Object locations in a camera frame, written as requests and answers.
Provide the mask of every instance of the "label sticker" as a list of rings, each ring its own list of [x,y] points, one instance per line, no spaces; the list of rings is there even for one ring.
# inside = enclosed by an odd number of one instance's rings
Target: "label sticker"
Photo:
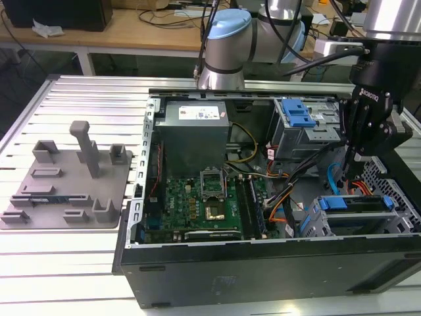
[[[270,160],[274,160],[275,159],[275,151],[273,149],[268,149],[268,158]]]
[[[48,203],[48,199],[31,199],[31,201],[36,203]]]
[[[289,237],[294,237],[294,230],[288,224],[285,226],[285,231],[289,234]]]
[[[324,120],[323,115],[321,115],[321,114],[311,114],[310,117],[313,120]]]
[[[180,107],[179,120],[219,120],[218,107]]]

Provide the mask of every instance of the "black box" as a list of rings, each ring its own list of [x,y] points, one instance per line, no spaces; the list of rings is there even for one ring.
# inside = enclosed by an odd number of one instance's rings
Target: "black box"
[[[329,34],[331,36],[346,36],[348,33],[348,27],[340,20],[334,19],[332,26],[330,27]]]
[[[111,0],[3,0],[7,16],[17,28],[32,20],[62,28],[103,31],[112,17]]]

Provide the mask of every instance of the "aluminum extrusion table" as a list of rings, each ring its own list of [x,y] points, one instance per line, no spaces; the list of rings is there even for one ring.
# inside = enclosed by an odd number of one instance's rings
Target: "aluminum extrusion table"
[[[71,122],[86,119],[99,149],[123,143],[133,151],[126,204],[149,88],[194,88],[190,79],[62,76],[46,81],[0,142],[0,206],[6,209],[32,161],[39,139],[59,149],[76,149]],[[351,93],[353,86],[293,82],[246,82],[253,90]],[[421,126],[398,152],[421,178]],[[118,229],[0,231],[2,315],[419,315],[421,273],[386,293],[276,302],[140,310],[124,276],[112,276]]]

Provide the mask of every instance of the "light blue robot joint cap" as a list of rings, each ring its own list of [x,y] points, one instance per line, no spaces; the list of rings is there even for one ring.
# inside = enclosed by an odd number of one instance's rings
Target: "light blue robot joint cap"
[[[218,11],[210,29],[208,40],[219,40],[237,34],[251,23],[249,11],[226,9]]]

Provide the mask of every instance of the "gray plastic tray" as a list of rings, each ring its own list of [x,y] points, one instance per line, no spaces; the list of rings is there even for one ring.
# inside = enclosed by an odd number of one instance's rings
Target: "gray plastic tray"
[[[98,151],[88,130],[86,121],[70,127],[81,151],[60,151],[53,141],[36,144],[36,160],[0,215],[0,229],[117,226],[132,152],[122,144]]]

